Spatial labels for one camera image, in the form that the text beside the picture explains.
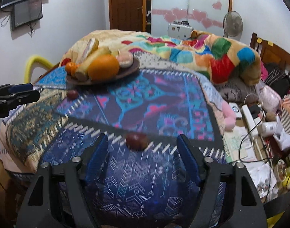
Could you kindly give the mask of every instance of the plate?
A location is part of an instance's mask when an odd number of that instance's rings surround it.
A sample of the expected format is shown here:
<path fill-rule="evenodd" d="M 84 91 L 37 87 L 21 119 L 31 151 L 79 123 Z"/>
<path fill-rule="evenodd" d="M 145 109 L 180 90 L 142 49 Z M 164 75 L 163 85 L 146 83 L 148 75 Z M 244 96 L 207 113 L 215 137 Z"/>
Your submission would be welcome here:
<path fill-rule="evenodd" d="M 113 81 L 117 81 L 119 79 L 122 79 L 122 78 L 136 72 L 139 68 L 140 68 L 139 60 L 136 58 L 133 58 L 132 65 L 129 68 L 125 68 L 125 69 L 120 68 L 120 71 L 118 72 L 118 74 L 112 79 L 105 80 L 105 81 L 91 81 L 89 79 L 86 82 L 81 82 L 81 81 L 78 81 L 76 79 L 73 79 L 70 75 L 67 75 L 66 81 L 70 84 L 77 85 L 77 86 L 90 86 L 90 85 L 96 85 L 96 84 L 103 84 L 103 83 L 113 82 Z"/>

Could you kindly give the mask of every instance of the white suitcase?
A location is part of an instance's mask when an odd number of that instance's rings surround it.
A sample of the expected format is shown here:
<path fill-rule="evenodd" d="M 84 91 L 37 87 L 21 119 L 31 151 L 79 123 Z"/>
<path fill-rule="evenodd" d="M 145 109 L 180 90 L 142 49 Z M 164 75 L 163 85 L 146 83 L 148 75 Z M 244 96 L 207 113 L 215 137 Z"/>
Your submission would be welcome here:
<path fill-rule="evenodd" d="M 176 39 L 186 40 L 194 28 L 188 24 L 187 21 L 174 21 L 168 25 L 168 36 Z"/>

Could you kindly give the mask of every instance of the silver screw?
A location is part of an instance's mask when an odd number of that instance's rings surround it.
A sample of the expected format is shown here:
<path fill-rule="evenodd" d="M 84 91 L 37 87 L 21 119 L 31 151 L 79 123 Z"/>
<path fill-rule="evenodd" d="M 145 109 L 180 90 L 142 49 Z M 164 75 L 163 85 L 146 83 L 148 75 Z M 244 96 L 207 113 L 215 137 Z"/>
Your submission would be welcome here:
<path fill-rule="evenodd" d="M 82 158 L 81 158 L 80 156 L 75 156 L 75 157 L 72 159 L 72 162 L 77 163 L 77 162 L 80 162 L 81 159 L 82 159 Z"/>
<path fill-rule="evenodd" d="M 243 167 L 244 167 L 244 164 L 241 163 L 241 162 L 237 162 L 237 163 L 236 163 L 236 166 L 237 166 L 238 168 L 243 168 Z"/>
<path fill-rule="evenodd" d="M 41 168 L 47 168 L 49 166 L 49 163 L 48 162 L 43 162 L 40 167 Z"/>
<path fill-rule="evenodd" d="M 205 160 L 205 162 L 207 162 L 207 163 L 213 163 L 213 161 L 214 161 L 212 157 L 208 157 L 208 156 L 205 157 L 204 160 Z"/>

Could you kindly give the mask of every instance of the black bag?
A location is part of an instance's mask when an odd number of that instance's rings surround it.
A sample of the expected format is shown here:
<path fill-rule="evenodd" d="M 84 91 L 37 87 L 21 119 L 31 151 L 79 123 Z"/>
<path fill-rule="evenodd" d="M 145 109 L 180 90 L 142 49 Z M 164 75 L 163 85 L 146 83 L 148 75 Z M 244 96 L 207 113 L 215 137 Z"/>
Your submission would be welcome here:
<path fill-rule="evenodd" d="M 283 99 L 290 89 L 290 78 L 276 63 L 269 63 L 264 66 L 269 74 L 265 80 L 266 85 L 270 86 Z"/>

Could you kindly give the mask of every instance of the door frame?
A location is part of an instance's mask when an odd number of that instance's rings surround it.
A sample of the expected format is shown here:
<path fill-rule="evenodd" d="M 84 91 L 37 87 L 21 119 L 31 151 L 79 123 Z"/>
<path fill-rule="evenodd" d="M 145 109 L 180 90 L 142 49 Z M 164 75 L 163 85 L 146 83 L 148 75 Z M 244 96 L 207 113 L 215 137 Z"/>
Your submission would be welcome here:
<path fill-rule="evenodd" d="M 113 28 L 111 0 L 108 0 L 108 4 L 109 4 L 109 24 L 110 24 L 110 28 Z M 146 24 L 146 0 L 142 0 L 142 30 L 143 32 L 145 32 L 145 24 Z"/>

